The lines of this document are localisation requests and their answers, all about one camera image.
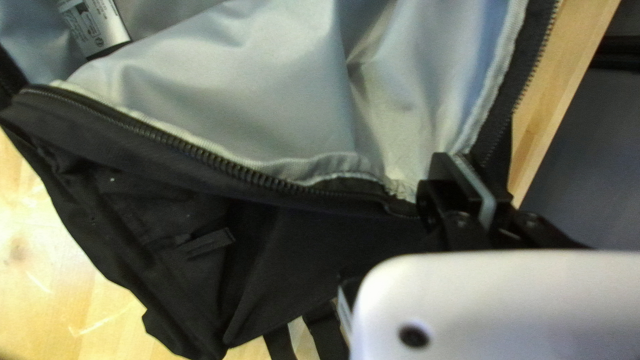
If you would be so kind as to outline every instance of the backpack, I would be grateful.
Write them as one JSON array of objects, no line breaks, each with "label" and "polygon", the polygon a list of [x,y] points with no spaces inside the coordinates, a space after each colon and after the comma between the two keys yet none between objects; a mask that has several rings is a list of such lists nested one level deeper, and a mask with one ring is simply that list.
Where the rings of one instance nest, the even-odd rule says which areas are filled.
[{"label": "backpack", "polygon": [[446,250],[418,201],[434,154],[508,202],[558,4],[2,0],[0,124],[172,352],[275,354],[299,316],[320,349],[345,274]]}]

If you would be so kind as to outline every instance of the zipper teeth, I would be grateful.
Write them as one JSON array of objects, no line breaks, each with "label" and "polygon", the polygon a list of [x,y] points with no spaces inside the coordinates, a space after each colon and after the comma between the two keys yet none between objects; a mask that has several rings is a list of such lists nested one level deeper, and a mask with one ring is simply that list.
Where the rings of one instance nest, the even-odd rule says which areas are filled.
[{"label": "zipper teeth", "polygon": [[350,196],[356,195],[352,193],[343,193],[343,192],[309,188],[306,186],[291,183],[283,179],[279,179],[277,177],[263,174],[261,172],[250,169],[246,166],[240,165],[234,161],[228,160],[218,154],[208,151],[207,149],[203,149],[197,145],[193,145],[192,143],[189,143],[177,136],[165,133],[160,129],[156,129],[148,124],[142,123],[139,120],[131,118],[127,115],[124,115],[127,117],[127,120],[129,120],[129,122],[135,122],[135,124],[128,124],[124,121],[114,119],[113,117],[107,116],[102,112],[97,111],[81,102],[68,99],[62,95],[56,94],[52,90],[45,90],[44,88],[38,88],[38,89],[26,88],[22,92],[31,92],[34,94],[53,97],[55,99],[67,102],[74,106],[78,106],[82,109],[90,111],[93,114],[98,115],[99,117],[123,129],[132,131],[137,135],[144,136],[145,138],[151,139],[157,143],[161,143],[163,145],[172,147],[182,152],[185,155],[188,155],[188,156],[191,156],[192,158],[197,159],[198,161],[204,163],[209,167],[215,168],[216,170],[223,172],[226,175],[229,175],[231,177],[234,177],[236,179],[242,180],[246,183],[250,183],[255,186],[267,188],[269,190],[273,190],[276,192],[288,193],[291,195],[309,194],[309,195],[320,195],[325,197],[344,197],[349,195]]},{"label": "zipper teeth", "polygon": [[545,51],[547,50],[547,45],[549,43],[549,38],[551,37],[551,32],[554,28],[554,25],[556,25],[556,17],[557,17],[558,10],[560,9],[561,3],[562,3],[562,0],[556,0],[556,2],[554,3],[554,8],[551,12],[551,16],[549,17],[549,24],[547,25],[547,30],[545,31],[545,35],[542,38],[542,43],[540,44],[540,48],[538,49],[538,53],[536,54],[536,61],[533,64],[533,68],[529,73],[529,77],[527,78],[527,81],[525,82],[525,85],[522,88],[520,95],[518,95],[518,99],[516,100],[516,103],[513,105],[513,109],[511,110],[512,114],[515,113],[515,111],[520,107],[520,104],[522,103],[522,99],[524,99],[524,95],[529,89],[529,87],[531,86],[531,83],[533,82],[533,77],[536,75],[536,72],[540,67],[542,56],[545,54]]},{"label": "zipper teeth", "polygon": [[[511,116],[513,118],[513,114],[516,112],[516,110],[520,107],[520,104],[522,103],[522,100],[524,99],[524,95],[527,93],[529,87],[531,86],[531,83],[533,82],[533,78],[536,75],[536,72],[538,71],[538,68],[540,67],[540,62],[542,61],[542,57],[545,54],[545,51],[547,50],[547,45],[549,43],[549,38],[551,36],[551,32],[554,28],[554,25],[556,25],[556,17],[557,17],[557,13],[558,10],[560,9],[560,4],[562,3],[563,0],[556,0],[554,2],[554,7],[551,10],[551,14],[549,16],[549,22],[547,24],[547,28],[545,30],[545,34],[542,38],[542,42],[540,43],[540,47],[538,48],[538,52],[536,53],[536,59],[534,60],[533,63],[533,67],[531,68],[531,71],[529,72],[529,76],[527,76],[527,80],[524,83],[524,86],[522,87],[522,90],[520,91],[520,94],[518,94],[518,97],[515,101],[515,103],[513,104],[513,107],[511,109]],[[493,152],[495,151],[496,147],[498,146],[499,143],[499,139],[502,138],[502,135],[504,134],[504,132],[507,129],[507,125],[503,126],[502,129],[500,129],[500,131],[497,133],[497,136],[495,137],[495,141],[493,142],[493,145],[491,146],[491,149],[487,152],[487,154],[484,156],[483,160],[480,162],[480,165],[482,167],[487,166],[489,160],[491,159],[491,156],[493,155]]]}]

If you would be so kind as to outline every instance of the wooden table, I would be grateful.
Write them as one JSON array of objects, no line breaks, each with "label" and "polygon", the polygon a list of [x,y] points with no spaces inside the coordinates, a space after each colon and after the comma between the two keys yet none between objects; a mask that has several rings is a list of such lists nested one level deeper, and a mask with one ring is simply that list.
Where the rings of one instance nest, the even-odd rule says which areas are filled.
[{"label": "wooden table", "polygon": [[[522,200],[619,0],[565,0],[515,111],[509,187]],[[96,271],[55,214],[44,186],[0,135],[0,360],[169,360],[147,335],[144,307]],[[308,331],[300,360],[317,359]],[[263,360],[261,338],[228,360]]]}]

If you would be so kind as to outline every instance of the white device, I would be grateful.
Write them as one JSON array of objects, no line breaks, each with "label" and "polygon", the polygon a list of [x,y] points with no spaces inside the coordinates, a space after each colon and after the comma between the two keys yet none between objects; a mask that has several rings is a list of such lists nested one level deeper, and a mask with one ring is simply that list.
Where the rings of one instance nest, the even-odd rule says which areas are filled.
[{"label": "white device", "polygon": [[351,360],[639,360],[640,253],[400,256],[365,277]]}]

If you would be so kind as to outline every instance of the backpack strap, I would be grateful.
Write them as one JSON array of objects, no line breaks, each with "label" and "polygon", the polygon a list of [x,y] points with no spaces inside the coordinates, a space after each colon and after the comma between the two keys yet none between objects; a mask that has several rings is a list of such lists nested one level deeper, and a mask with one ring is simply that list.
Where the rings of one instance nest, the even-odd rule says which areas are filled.
[{"label": "backpack strap", "polygon": [[298,360],[296,353],[293,352],[291,335],[289,334],[289,326],[287,324],[262,337],[267,344],[271,360]]},{"label": "backpack strap", "polygon": [[320,360],[349,359],[349,348],[344,341],[340,331],[340,321],[330,301],[309,311],[302,316],[302,319],[316,343]]}]

